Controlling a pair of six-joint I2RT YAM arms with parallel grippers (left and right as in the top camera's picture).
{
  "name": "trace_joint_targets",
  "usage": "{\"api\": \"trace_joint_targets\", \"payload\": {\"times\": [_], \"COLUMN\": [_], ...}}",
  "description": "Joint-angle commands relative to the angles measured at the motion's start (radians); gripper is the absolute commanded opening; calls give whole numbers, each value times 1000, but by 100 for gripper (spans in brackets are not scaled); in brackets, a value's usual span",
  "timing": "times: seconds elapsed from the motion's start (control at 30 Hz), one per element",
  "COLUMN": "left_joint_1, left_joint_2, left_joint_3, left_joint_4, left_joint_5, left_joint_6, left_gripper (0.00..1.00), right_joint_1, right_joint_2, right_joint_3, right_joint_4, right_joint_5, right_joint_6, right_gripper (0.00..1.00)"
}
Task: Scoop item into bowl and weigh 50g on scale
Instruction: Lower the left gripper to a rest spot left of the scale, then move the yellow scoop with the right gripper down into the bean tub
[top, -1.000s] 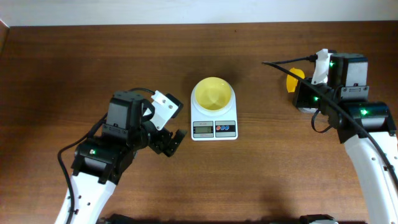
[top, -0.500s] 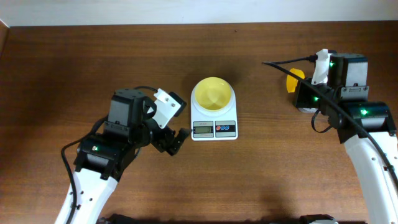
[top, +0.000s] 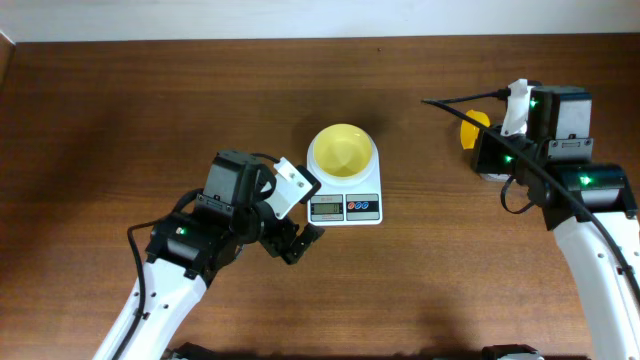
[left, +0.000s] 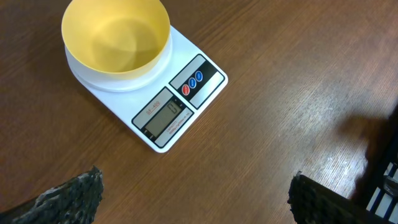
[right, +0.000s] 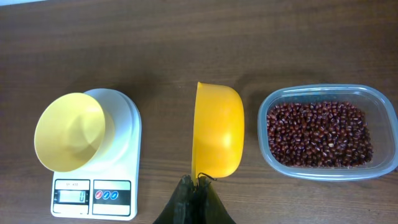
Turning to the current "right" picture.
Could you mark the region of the yellow plastic measuring scoop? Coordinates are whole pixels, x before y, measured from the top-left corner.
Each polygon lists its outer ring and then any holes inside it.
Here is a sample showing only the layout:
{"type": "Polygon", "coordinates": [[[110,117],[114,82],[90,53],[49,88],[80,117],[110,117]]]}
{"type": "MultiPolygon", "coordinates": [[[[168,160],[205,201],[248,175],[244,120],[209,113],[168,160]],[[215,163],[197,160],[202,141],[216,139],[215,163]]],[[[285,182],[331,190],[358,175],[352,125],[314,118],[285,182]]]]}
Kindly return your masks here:
{"type": "Polygon", "coordinates": [[[244,107],[231,87],[197,83],[193,120],[192,176],[223,178],[240,165],[244,147],[244,107]]]}

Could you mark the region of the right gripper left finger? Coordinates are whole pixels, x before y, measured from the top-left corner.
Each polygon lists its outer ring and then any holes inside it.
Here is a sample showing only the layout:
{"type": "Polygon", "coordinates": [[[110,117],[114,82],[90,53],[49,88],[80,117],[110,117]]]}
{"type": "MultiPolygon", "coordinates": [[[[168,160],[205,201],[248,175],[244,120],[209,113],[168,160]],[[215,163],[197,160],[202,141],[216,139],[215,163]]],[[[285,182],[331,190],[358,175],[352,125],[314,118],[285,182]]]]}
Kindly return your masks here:
{"type": "Polygon", "coordinates": [[[182,176],[154,224],[198,223],[196,192],[192,178],[189,175],[182,176]]]}

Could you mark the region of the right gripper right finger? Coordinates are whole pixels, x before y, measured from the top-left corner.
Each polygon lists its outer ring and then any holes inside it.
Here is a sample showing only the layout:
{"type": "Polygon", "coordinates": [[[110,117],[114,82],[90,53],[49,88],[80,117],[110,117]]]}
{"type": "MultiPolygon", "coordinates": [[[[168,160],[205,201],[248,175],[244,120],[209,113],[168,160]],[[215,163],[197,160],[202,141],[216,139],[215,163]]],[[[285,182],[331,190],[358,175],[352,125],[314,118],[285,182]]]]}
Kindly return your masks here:
{"type": "Polygon", "coordinates": [[[214,179],[205,175],[198,178],[195,196],[195,216],[202,224],[236,224],[225,209],[216,190],[212,186],[214,179]]]}

